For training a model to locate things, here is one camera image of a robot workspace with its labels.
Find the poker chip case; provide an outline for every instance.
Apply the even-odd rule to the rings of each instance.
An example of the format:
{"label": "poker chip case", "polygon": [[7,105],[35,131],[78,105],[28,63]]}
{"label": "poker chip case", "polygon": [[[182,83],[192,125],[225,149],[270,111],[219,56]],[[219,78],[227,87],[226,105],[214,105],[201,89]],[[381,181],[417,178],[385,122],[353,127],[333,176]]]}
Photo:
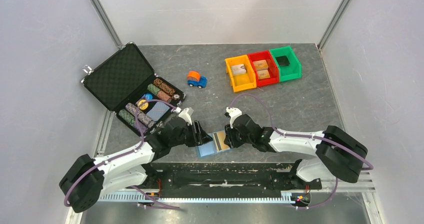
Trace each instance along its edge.
{"label": "poker chip case", "polygon": [[[180,106],[186,98],[181,90],[155,73],[133,42],[126,44],[97,68],[88,67],[85,71],[87,75],[81,81],[84,87],[108,110],[115,112],[116,117],[139,136],[141,134],[135,127],[134,120],[129,120],[130,116],[126,113],[129,111],[130,104],[137,106],[137,102],[146,94],[150,95],[144,97],[162,99],[173,106]],[[149,102],[147,109],[139,110],[140,115],[145,116],[155,112],[157,104],[159,103]],[[156,112],[153,125],[148,125],[149,127],[143,125],[145,134],[160,127],[171,114],[170,108],[164,110],[163,107],[167,108],[166,105],[161,105],[159,114],[163,113],[163,115],[158,118],[158,112]]]}

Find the gray mat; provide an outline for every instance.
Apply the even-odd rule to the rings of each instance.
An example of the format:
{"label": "gray mat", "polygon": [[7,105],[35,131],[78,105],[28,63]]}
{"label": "gray mat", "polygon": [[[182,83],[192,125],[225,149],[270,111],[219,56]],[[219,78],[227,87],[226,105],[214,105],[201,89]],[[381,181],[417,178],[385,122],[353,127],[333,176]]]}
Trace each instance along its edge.
{"label": "gray mat", "polygon": [[[278,128],[290,131],[318,131],[327,125],[341,125],[327,74],[315,44],[211,44],[140,46],[156,73],[184,91],[182,108],[192,107],[193,118],[209,133],[224,129],[229,119],[225,108],[238,94],[233,93],[225,72],[225,58],[290,45],[302,64],[302,78],[245,91],[265,101]],[[187,73],[199,72],[208,80],[205,89],[189,87]],[[249,114],[261,126],[269,126],[267,113],[254,99],[242,97],[235,107]],[[140,139],[114,119],[106,154],[134,145]],[[261,153],[246,144],[238,149],[199,159],[195,148],[178,146],[156,162],[294,162],[304,155]]]}

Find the blue toy car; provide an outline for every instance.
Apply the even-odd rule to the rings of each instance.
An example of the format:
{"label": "blue toy car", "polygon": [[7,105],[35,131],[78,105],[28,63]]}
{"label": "blue toy car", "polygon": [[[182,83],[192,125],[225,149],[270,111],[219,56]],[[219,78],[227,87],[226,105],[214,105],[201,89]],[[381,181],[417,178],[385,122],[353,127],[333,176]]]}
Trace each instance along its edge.
{"label": "blue toy car", "polygon": [[205,77],[200,76],[199,73],[195,71],[190,71],[188,73],[187,84],[190,87],[197,86],[198,88],[205,88],[207,83],[208,83],[208,80]]}

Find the white plastic bracket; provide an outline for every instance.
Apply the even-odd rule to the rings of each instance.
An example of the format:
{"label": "white plastic bracket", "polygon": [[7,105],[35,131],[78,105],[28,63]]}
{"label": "white plastic bracket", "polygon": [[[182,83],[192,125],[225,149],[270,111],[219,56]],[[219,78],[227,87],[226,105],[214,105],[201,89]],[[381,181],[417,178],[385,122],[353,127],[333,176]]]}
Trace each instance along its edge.
{"label": "white plastic bracket", "polygon": [[180,113],[181,112],[181,108],[177,107],[176,109],[173,109],[172,112],[174,112],[174,113]]}
{"label": "white plastic bracket", "polygon": [[229,115],[229,125],[231,126],[231,128],[233,128],[234,121],[236,120],[236,118],[241,116],[243,113],[238,108],[228,108],[227,107],[225,110]]}
{"label": "white plastic bracket", "polygon": [[194,110],[192,108],[185,108],[183,109],[178,116],[180,118],[183,118],[189,125],[192,125],[192,114]]}

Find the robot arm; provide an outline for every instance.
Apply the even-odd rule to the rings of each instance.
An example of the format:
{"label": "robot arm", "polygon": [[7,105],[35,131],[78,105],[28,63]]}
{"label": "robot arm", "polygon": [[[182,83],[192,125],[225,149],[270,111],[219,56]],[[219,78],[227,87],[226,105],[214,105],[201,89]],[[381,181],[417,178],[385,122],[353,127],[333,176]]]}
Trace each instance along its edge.
{"label": "robot arm", "polygon": [[177,112],[177,117],[148,135],[143,143],[94,159],[88,154],[80,156],[59,183],[65,195],[78,178],[98,167],[81,179],[71,191],[68,201],[74,211],[83,212],[100,197],[114,191],[155,182],[156,171],[150,163],[167,155],[172,147],[182,144],[195,147],[212,141],[200,123],[192,121],[191,108],[183,111],[178,109]]}
{"label": "robot arm", "polygon": [[272,127],[259,126],[238,108],[227,108],[226,115],[230,118],[230,124],[225,126],[224,142],[232,148],[250,143],[261,152],[296,152],[312,156],[309,160],[296,161],[291,169],[293,187],[302,188],[315,179],[333,176],[345,182],[358,181],[363,162],[322,141],[323,138],[335,140],[365,158],[368,152],[366,147],[340,128],[328,126],[325,131],[318,132],[290,132],[278,129],[278,133]]}

